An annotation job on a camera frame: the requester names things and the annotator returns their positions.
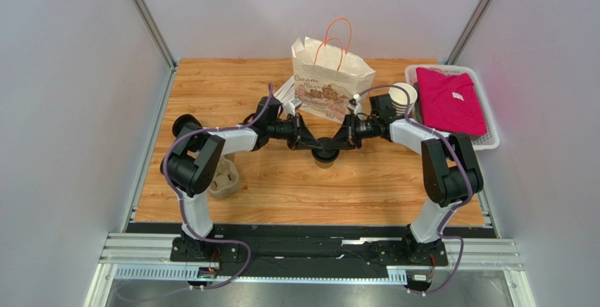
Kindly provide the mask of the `black plastic cup lid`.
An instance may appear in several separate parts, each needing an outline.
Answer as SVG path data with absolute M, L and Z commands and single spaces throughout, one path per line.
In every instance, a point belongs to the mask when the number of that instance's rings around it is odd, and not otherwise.
M 330 149 L 329 145 L 333 141 L 332 138 L 329 137 L 321 137 L 318 138 L 318 142 L 320 143 L 320 148 L 315 148 L 311 150 L 311 154 L 315 160 L 322 161 L 335 161 L 339 156 L 338 149 Z

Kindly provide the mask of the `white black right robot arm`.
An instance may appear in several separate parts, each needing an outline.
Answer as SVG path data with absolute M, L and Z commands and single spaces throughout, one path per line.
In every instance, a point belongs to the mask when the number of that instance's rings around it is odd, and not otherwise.
M 419 154 L 427 199 L 399 248 L 409 263 L 422 263 L 440 249 L 444 228 L 454 213 L 482 190 L 477 157 L 468 135 L 442 134 L 398 114 L 388 94 L 372 96 L 370 105 L 371 113 L 364 119 L 346 115 L 336 135 L 321 138 L 321 147 L 312 154 L 318 162 L 330 164 L 340 151 L 359 149 L 363 139 L 375 137 Z

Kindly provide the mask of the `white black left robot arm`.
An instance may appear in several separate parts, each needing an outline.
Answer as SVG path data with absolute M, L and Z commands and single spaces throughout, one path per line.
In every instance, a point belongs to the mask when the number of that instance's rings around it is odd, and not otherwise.
M 176 140 L 161 165 L 182 214 L 181 234 L 174 239 L 170 256 L 173 261 L 207 261 L 221 244 L 214 238 L 208 189 L 224 155 L 259 150 L 270 139 L 285 140 L 291 150 L 323 148 L 300 114 L 281 119 L 282 107 L 274 96 L 266 96 L 248 122 L 234 127 L 203 127 L 193 115 L 182 115 L 175 121 Z

